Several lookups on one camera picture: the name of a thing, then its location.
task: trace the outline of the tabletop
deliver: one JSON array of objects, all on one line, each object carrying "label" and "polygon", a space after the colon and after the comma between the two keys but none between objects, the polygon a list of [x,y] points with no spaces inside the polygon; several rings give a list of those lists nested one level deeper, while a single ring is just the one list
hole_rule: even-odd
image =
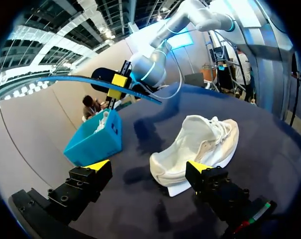
[{"label": "tabletop", "polygon": [[[157,94],[167,97],[178,85]],[[149,157],[169,147],[188,115],[233,119],[239,126],[229,177],[250,198],[263,195],[285,212],[301,184],[301,136],[269,112],[234,97],[183,85],[162,105],[140,100],[121,111],[123,151],[110,158],[113,178],[96,203],[70,226],[99,239],[218,238],[227,225],[207,204],[194,204],[192,188],[170,198],[149,171]]]}]

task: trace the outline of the shoe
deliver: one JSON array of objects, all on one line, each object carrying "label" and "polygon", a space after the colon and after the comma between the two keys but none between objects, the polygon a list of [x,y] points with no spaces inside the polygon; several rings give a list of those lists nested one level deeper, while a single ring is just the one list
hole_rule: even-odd
[{"label": "shoe", "polygon": [[100,123],[99,123],[97,129],[94,131],[94,133],[97,133],[98,131],[102,130],[105,127],[108,114],[109,114],[108,111],[103,112],[103,118],[100,119]]},{"label": "shoe", "polygon": [[185,178],[187,161],[225,167],[234,155],[238,140],[239,128],[231,119],[187,116],[173,144],[150,156],[150,172],[159,184],[168,187],[173,197],[190,188]]}]

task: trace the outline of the person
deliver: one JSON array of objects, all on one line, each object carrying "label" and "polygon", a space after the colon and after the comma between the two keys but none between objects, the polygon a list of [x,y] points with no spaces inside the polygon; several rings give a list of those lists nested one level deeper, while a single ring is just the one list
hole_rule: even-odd
[{"label": "person", "polygon": [[[246,55],[239,48],[237,48],[237,53],[238,53],[238,56],[239,56],[239,59],[240,59],[241,65],[242,65],[246,86],[244,86],[241,68],[240,68],[240,66],[237,66],[237,65],[234,65],[235,79],[236,79],[237,83],[239,83],[242,87],[245,88],[245,99],[244,100],[249,101],[250,99],[253,98],[253,87],[251,84],[251,73],[250,73],[251,65],[250,65],[250,62],[249,62],[248,58],[246,57]],[[233,62],[236,64],[239,64],[239,61],[237,58],[235,58],[233,60]],[[242,89],[237,88],[237,90],[235,92],[235,96],[237,98],[240,98],[241,94],[242,94]]]},{"label": "person", "polygon": [[90,96],[85,96],[83,98],[83,115],[85,119],[89,119],[93,117],[96,113],[100,112],[101,110],[105,109],[107,104],[95,99],[93,100]]}]

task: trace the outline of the bolt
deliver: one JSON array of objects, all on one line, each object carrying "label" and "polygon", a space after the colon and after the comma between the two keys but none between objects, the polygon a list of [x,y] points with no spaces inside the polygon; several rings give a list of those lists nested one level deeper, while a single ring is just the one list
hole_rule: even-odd
[{"label": "bolt", "polygon": [[61,197],[61,201],[62,201],[62,202],[66,202],[68,199],[69,199],[68,196],[62,196],[62,197]]}]

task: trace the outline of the shoelace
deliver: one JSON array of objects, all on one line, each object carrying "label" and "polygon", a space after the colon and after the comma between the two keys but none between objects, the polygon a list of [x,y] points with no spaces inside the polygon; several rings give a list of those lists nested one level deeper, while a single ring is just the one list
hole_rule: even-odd
[{"label": "shoelace", "polygon": [[208,122],[214,129],[216,129],[220,133],[220,136],[219,136],[219,138],[216,139],[215,144],[219,144],[225,138],[227,138],[232,130],[230,124],[219,121],[216,116],[213,117],[211,120],[208,120]]}]

